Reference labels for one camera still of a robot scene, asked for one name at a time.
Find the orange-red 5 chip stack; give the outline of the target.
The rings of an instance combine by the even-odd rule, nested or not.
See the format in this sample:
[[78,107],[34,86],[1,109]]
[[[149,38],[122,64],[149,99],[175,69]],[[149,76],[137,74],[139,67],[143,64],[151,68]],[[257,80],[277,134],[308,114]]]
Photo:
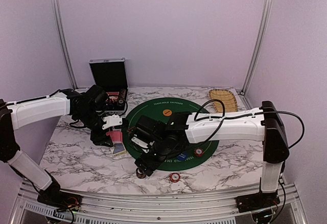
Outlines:
[[173,183],[177,183],[180,181],[180,174],[179,173],[171,173],[169,179]]

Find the red chip stack mat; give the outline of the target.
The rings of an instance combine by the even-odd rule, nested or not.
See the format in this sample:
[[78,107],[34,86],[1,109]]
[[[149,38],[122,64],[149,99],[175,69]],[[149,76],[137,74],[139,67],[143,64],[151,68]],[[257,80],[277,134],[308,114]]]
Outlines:
[[202,148],[196,148],[196,149],[194,150],[194,155],[195,155],[196,157],[202,157],[203,154],[204,154],[204,150],[203,150]]

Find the dark red 100 chip stack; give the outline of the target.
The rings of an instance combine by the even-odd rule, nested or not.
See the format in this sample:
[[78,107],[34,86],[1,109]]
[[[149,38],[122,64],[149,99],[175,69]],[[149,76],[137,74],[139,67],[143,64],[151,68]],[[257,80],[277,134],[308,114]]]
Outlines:
[[135,172],[136,172],[136,176],[137,176],[139,179],[144,179],[144,178],[146,177],[146,174],[140,172],[138,168],[136,169]]

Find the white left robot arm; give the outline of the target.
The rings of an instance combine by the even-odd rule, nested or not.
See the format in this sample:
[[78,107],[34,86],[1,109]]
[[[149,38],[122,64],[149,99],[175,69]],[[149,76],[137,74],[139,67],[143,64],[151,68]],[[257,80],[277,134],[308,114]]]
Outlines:
[[39,202],[61,207],[76,196],[62,192],[59,183],[21,150],[15,140],[15,130],[48,118],[69,115],[90,129],[90,139],[95,145],[112,147],[107,132],[109,128],[121,125],[122,118],[119,115],[100,114],[107,99],[107,93],[93,85],[84,93],[62,89],[25,101],[1,101],[1,161],[39,188]]

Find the red-backed playing card deck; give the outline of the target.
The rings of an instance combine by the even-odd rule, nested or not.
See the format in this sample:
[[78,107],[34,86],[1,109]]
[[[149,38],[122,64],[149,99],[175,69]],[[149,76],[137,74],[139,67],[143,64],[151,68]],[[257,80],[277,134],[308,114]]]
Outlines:
[[114,144],[123,143],[123,133],[119,130],[108,131],[106,135],[111,138]]

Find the orange big blind button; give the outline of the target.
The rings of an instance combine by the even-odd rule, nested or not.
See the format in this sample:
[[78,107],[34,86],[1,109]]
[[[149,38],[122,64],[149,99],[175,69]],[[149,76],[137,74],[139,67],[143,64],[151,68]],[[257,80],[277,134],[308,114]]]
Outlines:
[[170,109],[165,109],[162,113],[164,116],[168,117],[172,114],[172,111]]

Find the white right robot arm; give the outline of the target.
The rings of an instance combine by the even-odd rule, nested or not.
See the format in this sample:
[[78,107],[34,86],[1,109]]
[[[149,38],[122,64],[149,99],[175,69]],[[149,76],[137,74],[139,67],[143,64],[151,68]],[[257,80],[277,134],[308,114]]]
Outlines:
[[263,143],[263,171],[258,193],[239,196],[239,208],[279,203],[278,180],[289,157],[284,124],[270,101],[244,112],[217,114],[172,113],[167,122],[142,115],[134,126],[130,142],[142,150],[135,160],[139,173],[151,176],[168,158],[209,141],[251,140]]

